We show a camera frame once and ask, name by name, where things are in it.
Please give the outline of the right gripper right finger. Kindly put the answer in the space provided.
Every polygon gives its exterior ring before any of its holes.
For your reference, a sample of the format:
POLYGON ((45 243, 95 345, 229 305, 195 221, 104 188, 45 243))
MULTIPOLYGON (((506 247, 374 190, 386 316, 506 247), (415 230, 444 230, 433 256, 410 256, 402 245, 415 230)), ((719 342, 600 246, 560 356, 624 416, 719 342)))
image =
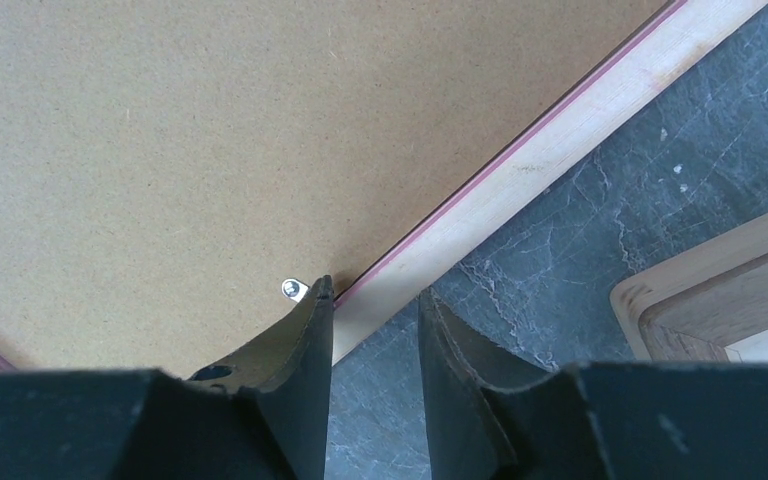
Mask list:
POLYGON ((768 363, 547 371, 418 300, 436 479, 768 479, 768 363))

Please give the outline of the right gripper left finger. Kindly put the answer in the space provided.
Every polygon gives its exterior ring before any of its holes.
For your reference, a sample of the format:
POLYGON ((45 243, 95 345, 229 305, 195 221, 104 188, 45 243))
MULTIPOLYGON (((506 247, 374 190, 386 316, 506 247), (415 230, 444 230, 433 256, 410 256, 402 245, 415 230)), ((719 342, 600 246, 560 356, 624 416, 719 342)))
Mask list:
POLYGON ((0 479, 320 479, 334 288, 182 379, 160 369, 0 373, 0 479))

